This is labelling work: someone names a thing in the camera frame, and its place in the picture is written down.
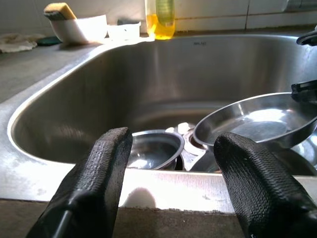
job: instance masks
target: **yellow sponge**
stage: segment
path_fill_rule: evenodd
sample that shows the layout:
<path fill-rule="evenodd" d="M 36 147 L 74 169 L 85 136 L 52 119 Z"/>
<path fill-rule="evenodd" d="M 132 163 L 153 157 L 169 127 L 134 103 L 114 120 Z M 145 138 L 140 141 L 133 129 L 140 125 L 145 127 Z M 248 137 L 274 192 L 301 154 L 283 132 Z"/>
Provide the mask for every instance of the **yellow sponge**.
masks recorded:
<path fill-rule="evenodd" d="M 76 19 L 75 14 L 65 2 L 56 2 L 44 8 L 44 16 L 51 21 Z"/>

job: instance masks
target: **kitchen sink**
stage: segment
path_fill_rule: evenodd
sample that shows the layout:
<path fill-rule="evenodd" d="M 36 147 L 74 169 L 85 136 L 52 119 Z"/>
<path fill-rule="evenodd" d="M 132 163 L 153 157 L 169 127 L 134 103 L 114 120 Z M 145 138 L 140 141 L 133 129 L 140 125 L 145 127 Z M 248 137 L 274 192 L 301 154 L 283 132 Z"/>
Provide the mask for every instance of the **kitchen sink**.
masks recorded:
<path fill-rule="evenodd" d="M 13 143 L 39 159 L 76 163 L 110 128 L 197 124 L 251 96 L 288 92 L 317 75 L 317 50 L 295 37 L 221 35 L 142 42 L 100 52 L 18 109 Z M 276 153 L 294 175 L 316 175 L 317 134 Z"/>

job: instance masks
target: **dish rag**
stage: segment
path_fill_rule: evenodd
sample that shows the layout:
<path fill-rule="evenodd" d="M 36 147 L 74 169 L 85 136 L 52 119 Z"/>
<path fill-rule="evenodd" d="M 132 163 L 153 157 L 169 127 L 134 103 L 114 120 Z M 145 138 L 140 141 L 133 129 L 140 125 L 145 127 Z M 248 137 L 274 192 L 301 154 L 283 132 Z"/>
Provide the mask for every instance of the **dish rag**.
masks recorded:
<path fill-rule="evenodd" d="M 22 35 L 9 33 L 0 35 L 0 53 L 29 51 L 37 46 L 36 41 L 44 38 L 42 34 Z"/>

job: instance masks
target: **countertop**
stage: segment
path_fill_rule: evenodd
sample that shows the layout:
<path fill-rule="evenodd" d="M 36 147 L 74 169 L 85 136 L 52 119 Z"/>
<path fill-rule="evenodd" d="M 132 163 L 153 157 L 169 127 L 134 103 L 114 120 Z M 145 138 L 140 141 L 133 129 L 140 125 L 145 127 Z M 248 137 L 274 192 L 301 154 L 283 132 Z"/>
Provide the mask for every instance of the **countertop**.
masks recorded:
<path fill-rule="evenodd" d="M 29 158 L 13 147 L 7 136 L 8 121 L 14 111 L 33 93 L 53 83 L 74 65 L 89 60 L 100 52 L 135 43 L 122 42 L 71 48 L 56 45 L 38 47 L 29 52 L 0 54 L 0 133 L 6 135 L 0 137 L 0 144 L 3 145 L 0 148 L 0 207 L 14 210 L 13 207 L 21 204 L 18 200 L 24 200 L 22 203 L 27 206 L 37 207 L 34 215 L 37 217 L 55 193 L 63 177 L 73 167 L 71 164 L 62 165 L 50 161 L 34 160 L 26 163 L 26 159 Z M 317 202 L 316 177 L 296 177 L 296 179 Z M 29 203 L 26 200 L 44 202 L 44 205 Z M 204 173 L 127 169 L 119 206 L 200 211 L 205 215 L 215 212 L 234 214 L 222 175 Z M 234 226 L 238 227 L 235 216 L 233 216 L 234 221 L 231 219 L 226 218 L 227 224 L 233 222 Z M 9 222 L 7 226 L 12 224 L 15 224 L 14 221 Z M 241 237 L 241 231 L 237 233 L 237 237 Z"/>

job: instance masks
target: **white tile wall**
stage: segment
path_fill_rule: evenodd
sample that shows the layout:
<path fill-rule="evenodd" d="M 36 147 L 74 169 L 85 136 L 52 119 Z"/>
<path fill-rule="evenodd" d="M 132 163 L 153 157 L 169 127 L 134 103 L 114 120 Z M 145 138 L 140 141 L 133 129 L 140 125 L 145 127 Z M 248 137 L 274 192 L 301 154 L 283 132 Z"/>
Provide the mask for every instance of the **white tile wall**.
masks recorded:
<path fill-rule="evenodd" d="M 107 14 L 145 20 L 144 0 L 65 0 L 79 17 Z M 176 30 L 230 30 L 317 24 L 317 12 L 282 13 L 286 0 L 175 0 Z M 53 32 L 44 7 L 52 0 L 0 0 L 0 33 Z"/>

